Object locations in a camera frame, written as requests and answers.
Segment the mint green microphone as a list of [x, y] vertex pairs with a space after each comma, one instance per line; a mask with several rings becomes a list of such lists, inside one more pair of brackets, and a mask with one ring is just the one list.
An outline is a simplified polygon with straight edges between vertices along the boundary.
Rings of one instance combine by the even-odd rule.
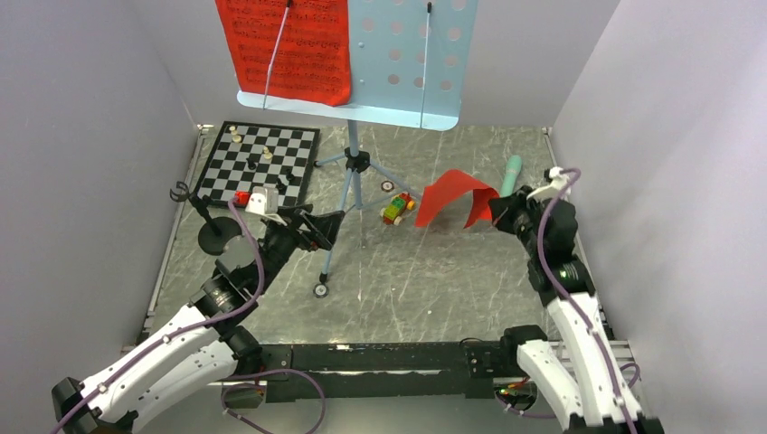
[[523, 160], [521, 156], [512, 155], [509, 157], [503, 181], [499, 189], [499, 195], [501, 197], [508, 197], [515, 191], [516, 180], [522, 171], [522, 166]]

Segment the red sheet music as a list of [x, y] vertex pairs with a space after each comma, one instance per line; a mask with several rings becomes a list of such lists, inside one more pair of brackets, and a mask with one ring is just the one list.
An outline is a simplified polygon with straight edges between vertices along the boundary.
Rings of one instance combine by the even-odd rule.
[[492, 218], [489, 201], [499, 198], [499, 192], [472, 175], [450, 169], [424, 189], [414, 225], [419, 228], [428, 226], [447, 205], [467, 193], [472, 193], [472, 204], [464, 228], [479, 220], [489, 221]]
[[348, 103], [347, 1], [217, 1], [240, 90], [330, 107]]

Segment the black microphone stand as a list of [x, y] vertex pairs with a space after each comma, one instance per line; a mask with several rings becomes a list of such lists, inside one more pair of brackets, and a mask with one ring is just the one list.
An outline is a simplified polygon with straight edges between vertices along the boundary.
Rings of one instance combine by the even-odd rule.
[[169, 197], [176, 203], [189, 202], [204, 219], [197, 242], [206, 254], [222, 255], [229, 241], [242, 235], [241, 226], [237, 221], [225, 216], [214, 218], [209, 211], [212, 200], [207, 195], [199, 196], [193, 193], [185, 182], [177, 181], [175, 187], [169, 190]]

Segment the light blue music stand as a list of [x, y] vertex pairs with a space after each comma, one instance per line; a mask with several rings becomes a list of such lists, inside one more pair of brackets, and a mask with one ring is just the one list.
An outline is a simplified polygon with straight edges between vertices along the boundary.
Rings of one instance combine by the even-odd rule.
[[239, 91], [245, 107], [344, 119], [357, 156], [359, 122], [447, 131], [459, 121], [476, 1], [352, 1], [348, 104]]

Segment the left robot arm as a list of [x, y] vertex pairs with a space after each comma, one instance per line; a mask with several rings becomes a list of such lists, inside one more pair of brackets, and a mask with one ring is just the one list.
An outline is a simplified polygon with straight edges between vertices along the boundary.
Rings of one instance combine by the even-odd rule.
[[333, 248], [346, 214], [314, 215], [309, 204], [281, 207], [262, 219], [265, 233], [257, 240], [230, 210], [226, 221], [235, 230], [190, 301], [109, 367], [53, 387], [53, 432], [137, 433], [209, 383], [246, 380], [262, 369], [262, 348], [242, 321], [295, 250]]

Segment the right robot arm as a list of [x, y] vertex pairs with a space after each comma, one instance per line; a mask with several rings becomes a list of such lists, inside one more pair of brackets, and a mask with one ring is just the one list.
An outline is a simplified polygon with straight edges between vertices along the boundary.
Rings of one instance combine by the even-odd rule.
[[554, 354], [537, 325], [505, 330], [498, 353], [501, 368], [533, 381], [564, 433], [661, 433], [631, 391], [601, 321], [591, 276], [574, 252], [575, 207], [536, 200], [524, 189], [488, 203], [494, 226], [525, 248], [528, 279], [554, 320], [570, 363]]

